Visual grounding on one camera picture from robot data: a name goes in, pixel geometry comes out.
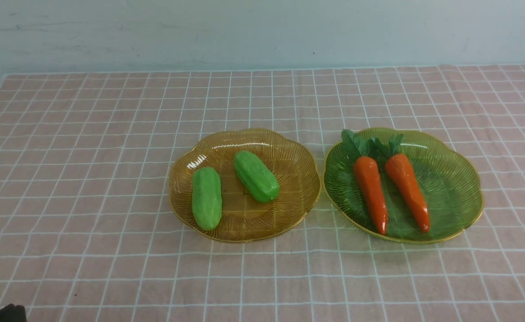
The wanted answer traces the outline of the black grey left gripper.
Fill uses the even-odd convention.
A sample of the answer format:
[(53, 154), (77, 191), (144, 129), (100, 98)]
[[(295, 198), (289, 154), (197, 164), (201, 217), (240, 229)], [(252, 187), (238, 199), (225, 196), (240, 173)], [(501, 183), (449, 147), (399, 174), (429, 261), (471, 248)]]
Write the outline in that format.
[(25, 307), (9, 304), (0, 310), (0, 322), (26, 322)]

